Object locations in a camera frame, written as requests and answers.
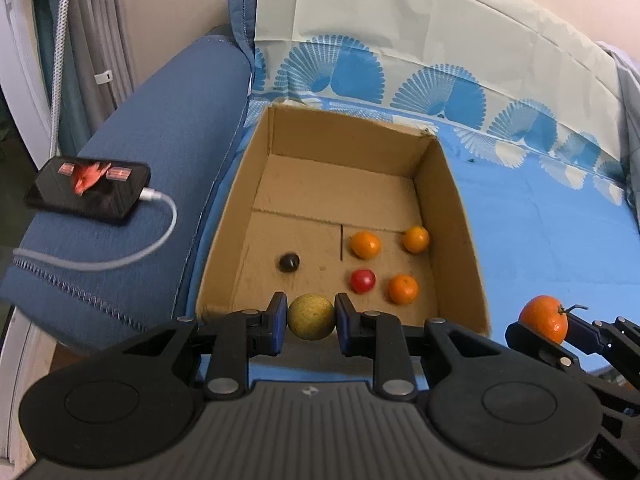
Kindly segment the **small orange with stem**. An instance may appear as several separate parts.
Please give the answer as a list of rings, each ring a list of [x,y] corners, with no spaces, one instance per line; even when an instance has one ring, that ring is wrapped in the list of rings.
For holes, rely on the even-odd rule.
[[[529,300],[518,322],[555,344],[562,344],[568,332],[568,315],[575,309],[587,310],[587,307],[580,304],[564,307],[560,300],[541,295]]]

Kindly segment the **large orange mandarin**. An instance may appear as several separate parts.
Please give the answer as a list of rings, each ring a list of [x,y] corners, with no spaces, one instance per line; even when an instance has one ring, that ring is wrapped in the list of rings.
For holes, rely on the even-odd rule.
[[[418,298],[419,284],[410,274],[397,274],[387,284],[387,296],[393,304],[405,306]]]

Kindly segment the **red round fruit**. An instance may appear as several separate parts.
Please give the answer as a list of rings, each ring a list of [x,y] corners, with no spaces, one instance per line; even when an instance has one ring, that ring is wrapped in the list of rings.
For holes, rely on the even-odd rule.
[[[362,295],[375,288],[376,276],[370,269],[358,269],[350,274],[349,285],[356,294]]]

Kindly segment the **beige round fruit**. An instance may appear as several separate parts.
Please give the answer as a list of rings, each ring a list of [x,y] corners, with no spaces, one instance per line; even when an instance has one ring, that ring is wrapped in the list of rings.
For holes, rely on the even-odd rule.
[[[288,307],[288,328],[303,340],[320,340],[334,330],[332,302],[316,294],[297,297]]]

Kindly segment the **dark purple fruit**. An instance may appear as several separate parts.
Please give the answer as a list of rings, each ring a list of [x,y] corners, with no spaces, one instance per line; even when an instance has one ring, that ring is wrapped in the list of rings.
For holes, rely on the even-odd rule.
[[[286,252],[278,261],[278,268],[283,273],[293,273],[299,269],[300,258],[296,252]]]

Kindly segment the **small orange mandarin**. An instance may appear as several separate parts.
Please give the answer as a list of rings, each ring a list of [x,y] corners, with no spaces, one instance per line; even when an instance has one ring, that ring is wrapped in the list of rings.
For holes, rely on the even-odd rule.
[[[431,243],[431,235],[424,226],[412,226],[402,234],[401,244],[410,254],[426,252]]]

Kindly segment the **orange mandarin in box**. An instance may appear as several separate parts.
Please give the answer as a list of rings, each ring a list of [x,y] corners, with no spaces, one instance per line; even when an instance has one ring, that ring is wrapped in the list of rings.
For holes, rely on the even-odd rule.
[[[350,237],[349,249],[357,258],[370,260],[381,252],[382,242],[370,231],[359,231]]]

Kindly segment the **brown cardboard box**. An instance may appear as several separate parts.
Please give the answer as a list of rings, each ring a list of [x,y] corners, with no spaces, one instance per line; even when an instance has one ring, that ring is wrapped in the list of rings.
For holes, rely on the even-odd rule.
[[[412,226],[431,235],[426,252],[401,244]],[[382,250],[357,258],[349,239],[370,231]],[[299,269],[280,257],[296,252]],[[275,292],[333,298],[350,274],[370,269],[375,288],[352,296],[359,311],[397,315],[406,325],[446,318],[488,335],[488,303],[469,222],[442,142],[430,130],[271,105],[260,116],[231,185],[206,261],[195,312],[210,322],[262,309]],[[398,306],[388,281],[410,274],[418,298]]]

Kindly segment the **black smartphone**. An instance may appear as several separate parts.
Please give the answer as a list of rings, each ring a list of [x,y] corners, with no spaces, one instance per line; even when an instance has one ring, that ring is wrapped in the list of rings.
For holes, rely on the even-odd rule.
[[[124,224],[150,180],[143,162],[54,156],[36,174],[24,202],[37,210]]]

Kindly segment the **blue fan-patterned bed sheet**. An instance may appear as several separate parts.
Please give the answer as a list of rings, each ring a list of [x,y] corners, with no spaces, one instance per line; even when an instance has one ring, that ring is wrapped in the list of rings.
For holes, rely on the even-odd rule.
[[[253,61],[246,134],[285,102],[432,130],[480,253],[492,328],[529,298],[639,316],[614,60],[530,0],[229,0]]]

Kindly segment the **grey clothing on sofa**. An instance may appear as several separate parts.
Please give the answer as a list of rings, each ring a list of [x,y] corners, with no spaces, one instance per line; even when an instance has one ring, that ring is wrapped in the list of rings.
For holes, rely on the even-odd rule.
[[[623,168],[626,179],[626,196],[628,202],[638,208],[640,136],[639,61],[623,49],[614,47],[607,42],[598,41],[597,45],[614,60],[616,66],[625,115]]]

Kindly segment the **grey curtain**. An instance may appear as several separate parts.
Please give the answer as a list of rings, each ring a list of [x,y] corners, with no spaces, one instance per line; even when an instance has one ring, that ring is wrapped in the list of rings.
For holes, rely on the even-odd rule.
[[[55,61],[60,0],[32,0],[47,97],[61,69],[58,149],[77,154],[134,91],[119,0],[68,0],[64,52]]]

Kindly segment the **white door frame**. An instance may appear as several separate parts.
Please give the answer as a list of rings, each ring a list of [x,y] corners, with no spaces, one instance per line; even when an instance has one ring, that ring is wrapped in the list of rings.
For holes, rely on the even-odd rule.
[[[51,112],[40,62],[34,2],[0,0],[1,88],[32,161],[49,159]]]

